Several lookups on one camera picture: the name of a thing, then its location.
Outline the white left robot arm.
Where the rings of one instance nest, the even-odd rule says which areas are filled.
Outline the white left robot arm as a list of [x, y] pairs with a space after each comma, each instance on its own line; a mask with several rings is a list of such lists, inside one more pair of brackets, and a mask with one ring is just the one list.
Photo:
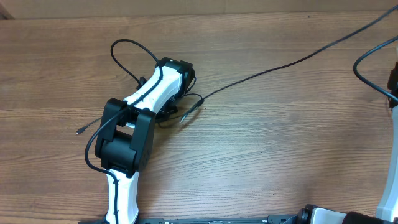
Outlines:
[[164, 57], [133, 95], [107, 101], [99, 132], [92, 139], [101, 161], [97, 170], [108, 178], [108, 211], [99, 223], [137, 223], [139, 174], [152, 152], [155, 124], [176, 113], [175, 100], [195, 79], [192, 64]]

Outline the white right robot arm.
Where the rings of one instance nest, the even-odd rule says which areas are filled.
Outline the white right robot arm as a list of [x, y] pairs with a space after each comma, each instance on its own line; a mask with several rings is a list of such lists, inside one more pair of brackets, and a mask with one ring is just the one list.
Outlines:
[[392, 118], [392, 149], [383, 195], [376, 207], [376, 217], [393, 222], [397, 218], [397, 63], [391, 70], [387, 88], [395, 99], [389, 100]]

